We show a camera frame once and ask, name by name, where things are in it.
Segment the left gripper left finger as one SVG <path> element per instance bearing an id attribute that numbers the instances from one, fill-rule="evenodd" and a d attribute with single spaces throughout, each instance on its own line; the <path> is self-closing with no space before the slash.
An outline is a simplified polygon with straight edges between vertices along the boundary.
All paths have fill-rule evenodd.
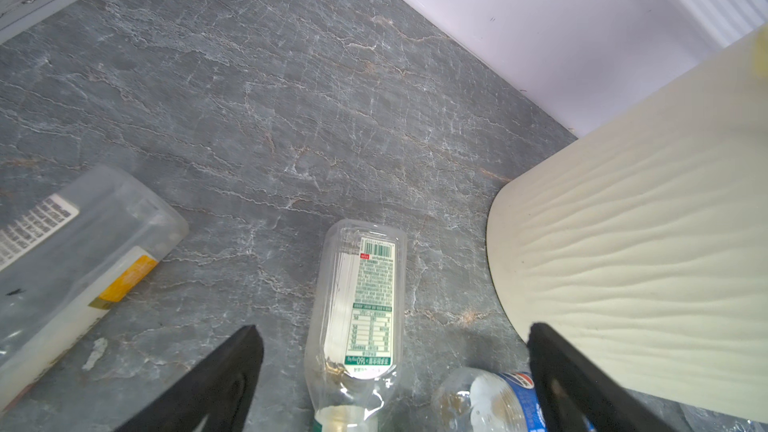
<path id="1" fill-rule="evenodd" d="M 261 335 L 243 326 L 127 420 L 120 431 L 241 431 L 264 358 Z"/>

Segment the square bottle green white label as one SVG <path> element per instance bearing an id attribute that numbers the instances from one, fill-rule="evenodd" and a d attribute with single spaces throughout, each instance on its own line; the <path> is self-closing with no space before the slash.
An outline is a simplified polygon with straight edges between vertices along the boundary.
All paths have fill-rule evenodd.
<path id="1" fill-rule="evenodd" d="M 403 362 L 407 235 L 344 219 L 325 237 L 305 345 L 315 431 L 376 431 Z"/>

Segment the clear bottle yellow label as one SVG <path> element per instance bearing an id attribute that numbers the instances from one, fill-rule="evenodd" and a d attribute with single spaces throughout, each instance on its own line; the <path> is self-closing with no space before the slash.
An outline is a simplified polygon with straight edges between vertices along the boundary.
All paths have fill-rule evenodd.
<path id="1" fill-rule="evenodd" d="M 99 165 L 1 231 L 7 411 L 188 234 L 127 172 Z"/>

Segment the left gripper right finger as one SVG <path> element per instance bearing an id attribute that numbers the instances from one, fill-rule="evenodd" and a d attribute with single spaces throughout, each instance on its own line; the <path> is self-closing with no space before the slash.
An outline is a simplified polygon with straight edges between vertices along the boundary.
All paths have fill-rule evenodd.
<path id="1" fill-rule="evenodd" d="M 530 368 L 546 427 L 550 431 L 670 431 L 546 323 L 531 326 Z"/>

